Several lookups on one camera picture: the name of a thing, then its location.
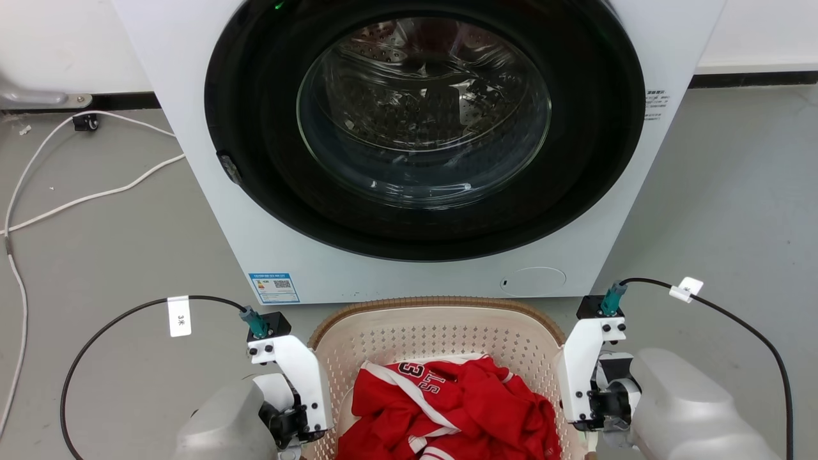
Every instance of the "perforated basket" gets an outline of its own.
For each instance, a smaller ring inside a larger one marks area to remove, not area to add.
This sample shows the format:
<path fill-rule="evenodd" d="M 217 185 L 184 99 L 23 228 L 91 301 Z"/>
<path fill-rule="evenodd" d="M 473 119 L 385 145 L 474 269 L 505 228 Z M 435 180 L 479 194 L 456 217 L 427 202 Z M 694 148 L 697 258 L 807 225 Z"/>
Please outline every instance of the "perforated basket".
<path fill-rule="evenodd" d="M 335 429 L 307 444 L 307 460 L 335 460 L 339 432 L 351 425 L 342 411 L 361 364 L 486 353 L 546 396 L 557 411 L 562 460 L 582 460 L 588 446 L 560 409 L 554 357 L 565 336 L 546 315 L 512 300 L 416 297 L 353 304 L 330 316 L 309 346 L 325 366 Z"/>

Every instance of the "green connector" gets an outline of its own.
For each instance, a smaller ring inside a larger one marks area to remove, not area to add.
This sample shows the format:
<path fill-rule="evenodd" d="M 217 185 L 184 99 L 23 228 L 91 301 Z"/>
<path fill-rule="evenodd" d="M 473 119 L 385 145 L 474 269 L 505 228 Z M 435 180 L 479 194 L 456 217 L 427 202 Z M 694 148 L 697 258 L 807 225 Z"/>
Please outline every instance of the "green connector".
<path fill-rule="evenodd" d="M 602 314 L 605 316 L 614 316 L 616 312 L 619 311 L 619 301 L 627 289 L 627 285 L 621 285 L 619 283 L 620 282 L 615 282 L 613 286 L 608 289 L 608 293 L 605 294 L 605 298 L 602 300 L 600 310 L 602 310 Z"/>
<path fill-rule="evenodd" d="M 241 318 L 242 321 L 250 325 L 250 330 L 253 332 L 254 336 L 256 336 L 259 339 L 266 337 L 267 330 L 269 328 L 267 322 L 264 321 L 258 315 L 258 313 L 253 311 L 252 308 L 250 308 L 249 306 L 247 306 L 246 308 L 247 308 L 246 312 L 239 313 L 239 318 Z"/>

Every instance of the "white tag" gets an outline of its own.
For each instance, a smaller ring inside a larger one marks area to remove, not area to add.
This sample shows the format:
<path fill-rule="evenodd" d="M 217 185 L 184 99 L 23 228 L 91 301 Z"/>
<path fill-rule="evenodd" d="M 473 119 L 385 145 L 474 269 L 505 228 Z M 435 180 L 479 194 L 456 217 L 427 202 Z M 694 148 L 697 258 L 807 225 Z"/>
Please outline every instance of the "white tag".
<path fill-rule="evenodd" d="M 191 302 L 187 295 L 168 297 L 170 336 L 189 336 L 191 330 Z"/>
<path fill-rule="evenodd" d="M 670 288 L 669 294 L 671 297 L 684 300 L 689 304 L 692 301 L 690 294 L 697 295 L 699 291 L 702 290 L 702 286 L 704 286 L 704 282 L 701 282 L 696 278 L 685 277 L 685 279 L 681 280 L 681 283 L 679 283 L 679 287 L 672 286 Z"/>

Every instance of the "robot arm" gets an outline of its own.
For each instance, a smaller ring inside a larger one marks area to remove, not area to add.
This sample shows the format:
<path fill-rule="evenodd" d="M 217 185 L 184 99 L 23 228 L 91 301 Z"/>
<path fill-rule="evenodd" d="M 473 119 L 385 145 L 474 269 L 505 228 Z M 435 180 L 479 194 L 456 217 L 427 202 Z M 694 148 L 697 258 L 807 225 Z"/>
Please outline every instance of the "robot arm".
<path fill-rule="evenodd" d="M 624 340 L 622 310 L 588 296 L 556 357 L 565 418 L 648 460 L 780 460 L 715 381 L 666 350 L 602 354 Z"/>
<path fill-rule="evenodd" d="M 178 433 L 173 460 L 296 460 L 333 427 L 329 381 L 280 313 L 248 312 L 248 353 L 265 374 L 222 388 Z"/>

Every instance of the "printed number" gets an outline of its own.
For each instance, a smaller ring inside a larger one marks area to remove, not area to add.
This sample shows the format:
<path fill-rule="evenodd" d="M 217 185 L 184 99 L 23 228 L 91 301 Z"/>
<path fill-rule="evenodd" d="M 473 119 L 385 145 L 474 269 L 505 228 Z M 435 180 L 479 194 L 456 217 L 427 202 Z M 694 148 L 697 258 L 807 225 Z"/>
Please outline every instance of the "printed number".
<path fill-rule="evenodd" d="M 426 374 L 426 377 L 418 385 L 418 387 L 423 391 L 428 391 L 429 393 L 431 393 L 433 395 L 436 395 L 437 393 L 440 392 L 440 387 L 437 386 L 437 385 L 433 385 L 431 383 L 432 380 L 439 381 L 440 383 L 444 383 L 446 381 L 446 379 L 444 379 L 442 377 L 438 377 L 438 376 L 434 375 L 432 372 L 429 372 L 428 374 Z"/>
<path fill-rule="evenodd" d="M 400 363 L 398 365 L 398 370 L 401 374 L 406 374 L 408 376 L 420 377 L 423 375 L 423 364 L 417 363 Z"/>
<path fill-rule="evenodd" d="M 398 365 L 398 370 L 400 371 L 401 374 L 406 374 L 408 376 L 413 377 L 421 377 L 423 376 L 426 369 L 423 367 L 423 364 L 400 363 Z M 444 379 L 443 377 L 438 377 L 434 375 L 432 372 L 429 372 L 428 374 L 426 374 L 426 377 L 423 378 L 423 381 L 417 384 L 417 386 L 423 391 L 428 391 L 429 393 L 436 395 L 437 393 L 440 392 L 440 387 L 433 384 L 432 381 L 444 383 L 446 379 Z"/>

